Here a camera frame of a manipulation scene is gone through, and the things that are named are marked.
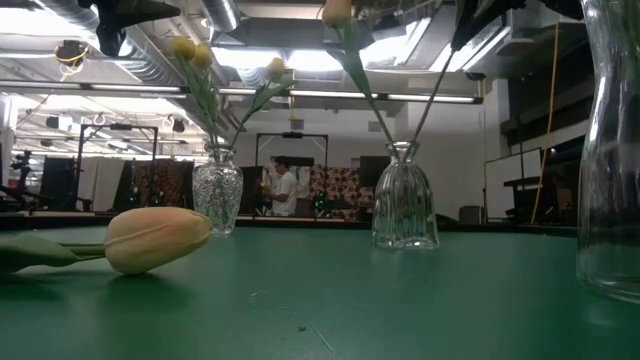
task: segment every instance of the yellow tulip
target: yellow tulip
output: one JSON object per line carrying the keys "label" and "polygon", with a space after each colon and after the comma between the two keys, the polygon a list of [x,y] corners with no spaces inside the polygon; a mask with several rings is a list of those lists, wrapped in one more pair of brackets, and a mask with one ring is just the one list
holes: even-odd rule
{"label": "yellow tulip", "polygon": [[267,65],[267,80],[278,81],[284,74],[284,61],[280,58],[273,58]]}
{"label": "yellow tulip", "polygon": [[196,54],[193,57],[193,65],[200,70],[206,70],[213,63],[213,57],[211,56],[211,49],[209,44],[200,43],[196,46]]}
{"label": "yellow tulip", "polygon": [[105,237],[105,255],[116,271],[141,274],[204,245],[211,220],[194,211],[154,207],[116,216]]}
{"label": "yellow tulip", "polygon": [[351,22],[351,0],[327,0],[322,11],[322,23],[340,27]]}
{"label": "yellow tulip", "polygon": [[193,41],[184,36],[176,36],[173,38],[173,54],[181,56],[187,61],[193,59],[196,53],[196,46]]}

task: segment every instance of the small glass vase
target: small glass vase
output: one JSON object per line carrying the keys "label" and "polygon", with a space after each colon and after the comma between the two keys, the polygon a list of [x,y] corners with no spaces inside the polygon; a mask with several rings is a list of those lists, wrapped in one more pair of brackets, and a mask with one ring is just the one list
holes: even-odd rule
{"label": "small glass vase", "polygon": [[582,5],[597,86],[580,170],[577,277],[640,303],[640,2]]}
{"label": "small glass vase", "polygon": [[431,186],[413,161],[418,147],[409,142],[387,145],[391,164],[380,176],[374,194],[372,241],[376,246],[434,249],[440,245]]}
{"label": "small glass vase", "polygon": [[193,203],[208,216],[214,235],[233,231],[242,198],[242,170],[233,165],[235,149],[228,145],[207,146],[209,160],[193,169]]}

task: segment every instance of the person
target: person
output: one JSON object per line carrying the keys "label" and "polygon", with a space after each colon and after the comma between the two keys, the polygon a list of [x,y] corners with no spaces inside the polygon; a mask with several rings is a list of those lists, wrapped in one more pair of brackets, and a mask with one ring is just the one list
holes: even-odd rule
{"label": "person", "polygon": [[296,212],[298,179],[289,171],[289,160],[278,156],[274,160],[276,172],[281,175],[276,191],[268,195],[273,200],[272,211],[276,216],[293,216]]}

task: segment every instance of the tall glass vase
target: tall glass vase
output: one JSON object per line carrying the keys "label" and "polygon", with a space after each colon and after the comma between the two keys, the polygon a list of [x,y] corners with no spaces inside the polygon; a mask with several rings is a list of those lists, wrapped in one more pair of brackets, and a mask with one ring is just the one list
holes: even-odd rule
{"label": "tall glass vase", "polygon": [[242,171],[233,165],[235,149],[228,145],[208,147],[209,160],[193,169],[195,210],[211,219],[212,233],[233,231],[242,198]]}
{"label": "tall glass vase", "polygon": [[577,276],[640,303],[640,2],[582,4],[597,86],[582,153]]}
{"label": "tall glass vase", "polygon": [[392,161],[376,186],[372,240],[384,248],[434,249],[440,242],[431,186],[414,162],[419,144],[410,145],[387,145]]}

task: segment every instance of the orange cable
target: orange cable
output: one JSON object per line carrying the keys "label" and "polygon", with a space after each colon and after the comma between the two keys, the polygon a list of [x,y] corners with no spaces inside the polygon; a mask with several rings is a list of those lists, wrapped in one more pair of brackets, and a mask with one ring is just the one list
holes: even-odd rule
{"label": "orange cable", "polygon": [[547,135],[544,145],[544,153],[542,155],[542,165],[540,166],[540,180],[538,181],[538,191],[536,192],[536,203],[533,207],[533,214],[531,215],[531,225],[536,221],[536,213],[538,212],[538,205],[540,202],[540,192],[542,191],[542,178],[544,175],[544,168],[547,164],[547,153],[549,151],[549,138],[551,135],[551,125],[553,124],[553,111],[555,108],[556,97],[556,74],[558,71],[558,40],[560,39],[560,19],[556,23],[556,39],[553,50],[553,72],[551,74],[551,99],[549,100],[549,123],[547,124]]}

